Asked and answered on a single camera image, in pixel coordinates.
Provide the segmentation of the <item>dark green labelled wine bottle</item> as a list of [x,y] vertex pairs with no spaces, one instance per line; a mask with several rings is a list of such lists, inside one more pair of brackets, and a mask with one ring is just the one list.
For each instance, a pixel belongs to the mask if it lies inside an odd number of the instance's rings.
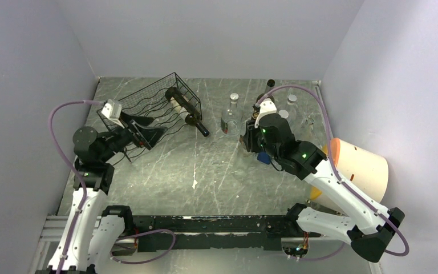
[[165,98],[186,124],[195,126],[204,137],[210,135],[209,130],[202,123],[199,111],[177,87],[167,89]]

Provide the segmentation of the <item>square black-capped liquor bottle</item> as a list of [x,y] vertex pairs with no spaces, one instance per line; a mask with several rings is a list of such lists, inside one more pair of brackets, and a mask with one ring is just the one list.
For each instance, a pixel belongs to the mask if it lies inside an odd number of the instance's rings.
[[259,153],[262,151],[259,141],[262,137],[261,130],[255,126],[258,115],[259,111],[254,110],[242,124],[240,142],[247,152]]

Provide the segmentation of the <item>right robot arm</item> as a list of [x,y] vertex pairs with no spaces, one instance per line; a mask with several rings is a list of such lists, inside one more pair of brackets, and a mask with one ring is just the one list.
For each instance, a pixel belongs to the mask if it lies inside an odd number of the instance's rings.
[[242,136],[247,151],[264,152],[285,171],[322,191],[346,214],[345,217],[295,204],[287,214],[285,230],[291,236],[313,232],[351,246],[363,259],[377,263],[405,218],[399,208],[376,202],[341,175],[327,155],[308,141],[296,140],[286,119],[267,114],[245,123]]

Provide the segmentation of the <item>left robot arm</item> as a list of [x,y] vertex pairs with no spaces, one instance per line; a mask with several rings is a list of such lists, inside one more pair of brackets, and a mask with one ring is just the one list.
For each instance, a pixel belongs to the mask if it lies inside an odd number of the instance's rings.
[[112,131],[99,132],[83,126],[72,137],[76,159],[72,207],[58,247],[43,273],[98,273],[111,258],[115,242],[135,231],[127,205],[103,204],[108,196],[115,168],[108,161],[131,143],[151,150],[167,128],[153,126],[153,119],[120,114]]

